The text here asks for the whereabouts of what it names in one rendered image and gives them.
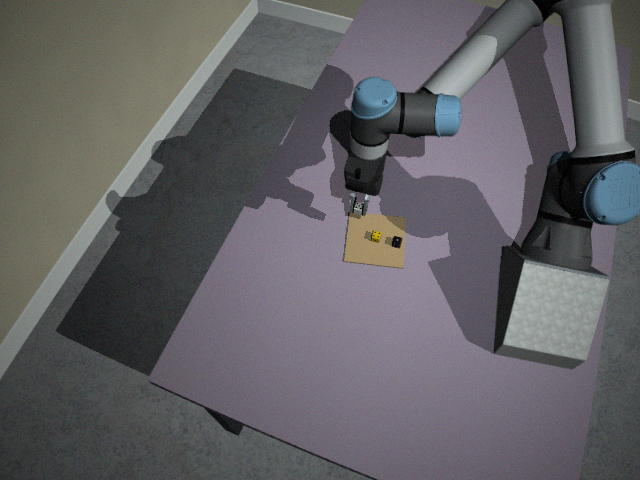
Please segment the tan flat mat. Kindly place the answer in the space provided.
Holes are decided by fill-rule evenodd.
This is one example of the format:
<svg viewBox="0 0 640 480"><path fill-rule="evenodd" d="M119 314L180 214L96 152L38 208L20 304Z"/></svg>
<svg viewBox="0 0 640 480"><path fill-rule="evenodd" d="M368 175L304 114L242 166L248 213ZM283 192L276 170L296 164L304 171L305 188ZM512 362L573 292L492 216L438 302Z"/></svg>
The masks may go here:
<svg viewBox="0 0 640 480"><path fill-rule="evenodd" d="M344 262L403 269L405 230L405 217L350 213ZM379 243L373 231L382 233ZM394 236L403 238L400 248L392 247Z"/></svg>

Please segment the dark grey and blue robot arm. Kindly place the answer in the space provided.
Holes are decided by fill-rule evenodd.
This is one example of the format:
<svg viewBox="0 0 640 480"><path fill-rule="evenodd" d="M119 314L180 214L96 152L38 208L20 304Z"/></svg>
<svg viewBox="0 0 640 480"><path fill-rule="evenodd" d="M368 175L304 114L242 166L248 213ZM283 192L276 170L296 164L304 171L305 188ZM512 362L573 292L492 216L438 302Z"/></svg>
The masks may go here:
<svg viewBox="0 0 640 480"><path fill-rule="evenodd" d="M520 253L589 270L593 222L621 225L640 213L640 167L624 135L614 1L506 0L417 93L396 94L381 77L359 82L351 104L352 138L375 147L390 133L456 135L460 100L531 27L556 12L562 18L576 147L551 157L537 218Z"/></svg>

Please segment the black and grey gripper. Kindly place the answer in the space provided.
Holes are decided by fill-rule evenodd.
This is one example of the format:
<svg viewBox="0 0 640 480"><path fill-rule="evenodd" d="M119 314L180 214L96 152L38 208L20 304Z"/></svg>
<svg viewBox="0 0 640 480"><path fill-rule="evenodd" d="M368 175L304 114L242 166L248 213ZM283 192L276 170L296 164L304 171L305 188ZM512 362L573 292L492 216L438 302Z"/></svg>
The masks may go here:
<svg viewBox="0 0 640 480"><path fill-rule="evenodd" d="M351 190L349 195L351 198L350 213L354 212L357 199L356 192L366 194L362 209L362 215L365 216L371 195L377 196L380 192L383 180L382 173L386 159L385 152L387 151L389 138L384 144L378 146L378 148L365 148L366 146L359 146L360 144L355 140L355 142L353 142L353 140L354 139L350 133L349 154L344 168L345 187L346 189Z"/></svg>

